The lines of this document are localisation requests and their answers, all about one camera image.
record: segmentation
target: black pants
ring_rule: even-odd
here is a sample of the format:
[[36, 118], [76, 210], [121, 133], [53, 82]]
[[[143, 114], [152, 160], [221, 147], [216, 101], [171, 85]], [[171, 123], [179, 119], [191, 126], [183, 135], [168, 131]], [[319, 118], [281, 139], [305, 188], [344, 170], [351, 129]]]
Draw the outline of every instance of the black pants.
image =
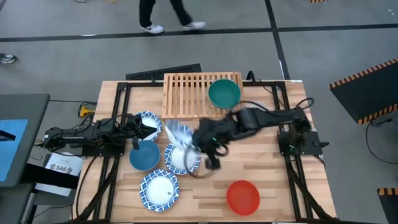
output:
[[[192, 18], [184, 9], [182, 0], [170, 0], [175, 13], [177, 13], [178, 19], [181, 25], [185, 26], [192, 22]], [[156, 0], [140, 0], [139, 1], [139, 23], [142, 27], [149, 27], [152, 25], [150, 22], [150, 15]]]

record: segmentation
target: green bowl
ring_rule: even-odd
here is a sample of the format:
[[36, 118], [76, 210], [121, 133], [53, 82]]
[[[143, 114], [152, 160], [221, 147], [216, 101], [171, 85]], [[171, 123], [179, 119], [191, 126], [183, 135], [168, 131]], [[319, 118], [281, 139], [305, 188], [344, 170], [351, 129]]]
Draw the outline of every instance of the green bowl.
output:
[[217, 80], [209, 87], [209, 98], [218, 108], [232, 109], [241, 99], [241, 90], [234, 81], [227, 79]]

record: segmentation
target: blue mat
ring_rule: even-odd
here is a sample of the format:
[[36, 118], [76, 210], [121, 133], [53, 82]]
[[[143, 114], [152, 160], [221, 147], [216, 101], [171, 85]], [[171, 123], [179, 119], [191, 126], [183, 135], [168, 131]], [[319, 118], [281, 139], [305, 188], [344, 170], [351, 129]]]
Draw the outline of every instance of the blue mat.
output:
[[19, 143], [24, 135], [27, 119], [0, 120], [0, 130], [16, 136], [15, 141], [0, 142], [0, 181], [7, 178]]

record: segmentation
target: shoe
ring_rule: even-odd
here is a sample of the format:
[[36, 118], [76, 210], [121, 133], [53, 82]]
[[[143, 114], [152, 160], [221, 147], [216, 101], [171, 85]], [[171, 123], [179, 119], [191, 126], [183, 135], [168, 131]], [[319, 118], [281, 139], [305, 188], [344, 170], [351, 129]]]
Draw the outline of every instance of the shoe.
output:
[[201, 30], [205, 28], [206, 22], [191, 22], [190, 24], [184, 26], [185, 30]]
[[149, 27], [141, 27], [141, 29], [151, 34], [159, 34], [164, 31], [164, 28], [161, 25], [157, 24], [152, 24]]
[[14, 63], [17, 57], [9, 54], [0, 54], [0, 63]]

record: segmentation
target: person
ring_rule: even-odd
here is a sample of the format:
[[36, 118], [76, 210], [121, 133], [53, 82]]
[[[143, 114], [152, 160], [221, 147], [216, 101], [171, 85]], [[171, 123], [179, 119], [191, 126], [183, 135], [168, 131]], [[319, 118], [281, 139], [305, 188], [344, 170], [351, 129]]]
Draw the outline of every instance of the person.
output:
[[14, 63], [17, 60], [17, 57], [11, 54], [2, 54], [0, 53], [0, 62], [1, 63]]
[[[156, 0], [140, 0], [139, 1], [139, 22], [141, 29], [151, 34], [159, 34], [164, 31], [161, 25], [153, 24], [150, 21], [150, 15]], [[185, 30], [200, 30], [205, 28], [205, 22], [193, 21], [184, 9], [182, 0], [170, 0], [177, 17]]]

